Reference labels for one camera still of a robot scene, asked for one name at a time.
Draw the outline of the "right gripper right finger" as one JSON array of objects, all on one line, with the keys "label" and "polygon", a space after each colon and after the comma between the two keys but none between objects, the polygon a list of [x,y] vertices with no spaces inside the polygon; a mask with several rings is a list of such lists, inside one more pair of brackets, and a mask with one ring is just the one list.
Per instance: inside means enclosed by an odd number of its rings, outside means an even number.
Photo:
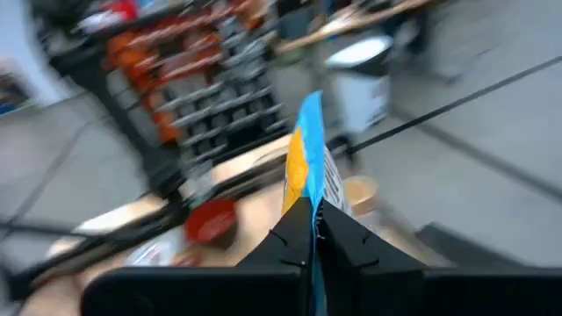
[{"label": "right gripper right finger", "polygon": [[323,268],[426,267],[327,200],[322,201],[319,233],[318,253]]}]

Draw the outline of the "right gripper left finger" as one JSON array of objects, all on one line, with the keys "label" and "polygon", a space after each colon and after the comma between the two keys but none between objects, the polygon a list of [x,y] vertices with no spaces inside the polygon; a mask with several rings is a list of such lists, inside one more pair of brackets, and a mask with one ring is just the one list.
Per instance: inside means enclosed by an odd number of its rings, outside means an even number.
[{"label": "right gripper left finger", "polygon": [[308,267],[313,245],[312,211],[310,198],[300,197],[238,266],[285,264]]}]

